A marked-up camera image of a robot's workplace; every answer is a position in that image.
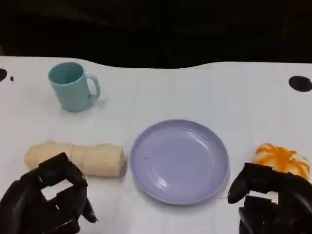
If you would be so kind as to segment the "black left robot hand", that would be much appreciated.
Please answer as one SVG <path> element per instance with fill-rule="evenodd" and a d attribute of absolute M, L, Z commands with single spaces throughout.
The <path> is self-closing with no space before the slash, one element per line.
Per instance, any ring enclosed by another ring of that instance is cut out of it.
<path fill-rule="evenodd" d="M 48 200 L 42 193 L 64 180 L 71 186 Z M 87 181 L 66 153 L 60 153 L 15 180 L 0 200 L 2 234 L 77 234 L 79 218 L 97 217 L 87 198 Z"/>

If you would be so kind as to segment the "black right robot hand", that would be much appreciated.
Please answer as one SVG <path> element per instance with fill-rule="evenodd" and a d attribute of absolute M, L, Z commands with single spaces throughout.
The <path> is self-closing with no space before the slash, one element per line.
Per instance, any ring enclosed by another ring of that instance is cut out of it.
<path fill-rule="evenodd" d="M 310 234 L 312 185 L 292 173 L 245 163 L 231 184 L 228 203 L 239 207 L 241 234 Z"/>

